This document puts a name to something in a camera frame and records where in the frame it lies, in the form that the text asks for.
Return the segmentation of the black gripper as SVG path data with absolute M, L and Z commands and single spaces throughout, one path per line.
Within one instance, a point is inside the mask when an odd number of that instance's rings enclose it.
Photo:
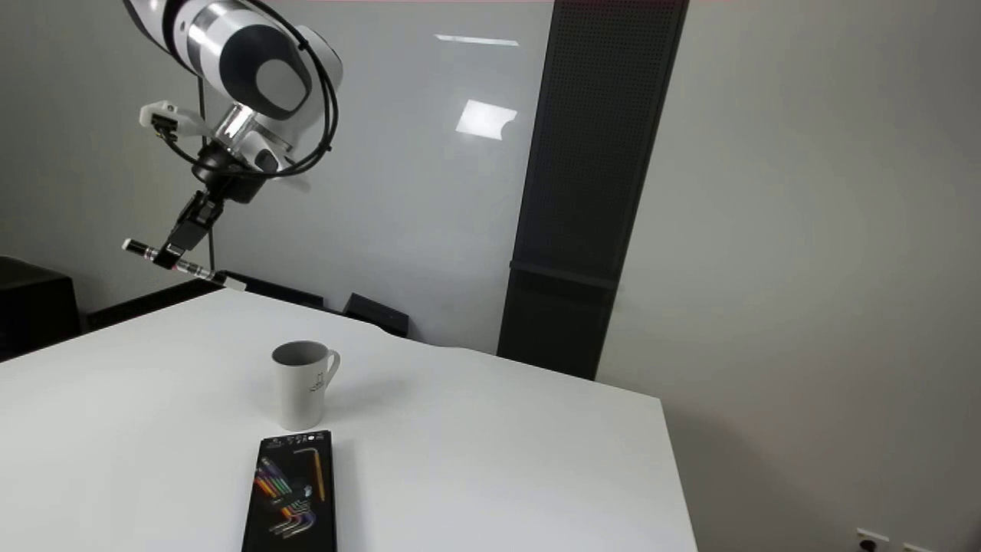
M 194 251 L 217 224 L 223 198 L 250 203 L 267 183 L 261 171 L 235 159 L 223 145 L 204 145 L 194 163 L 194 176 L 211 196 L 196 190 L 165 236 L 163 249 L 179 258 Z

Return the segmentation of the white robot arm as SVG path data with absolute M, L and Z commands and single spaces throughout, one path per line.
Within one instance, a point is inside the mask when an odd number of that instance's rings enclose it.
M 228 100 L 209 127 L 201 112 L 151 100 L 137 121 L 176 153 L 200 190 L 163 246 L 123 249 L 163 271 L 184 271 L 225 203 L 250 203 L 267 180 L 309 171 L 336 131 L 343 61 L 332 42 L 290 24 L 262 0 L 123 0 L 135 28 Z

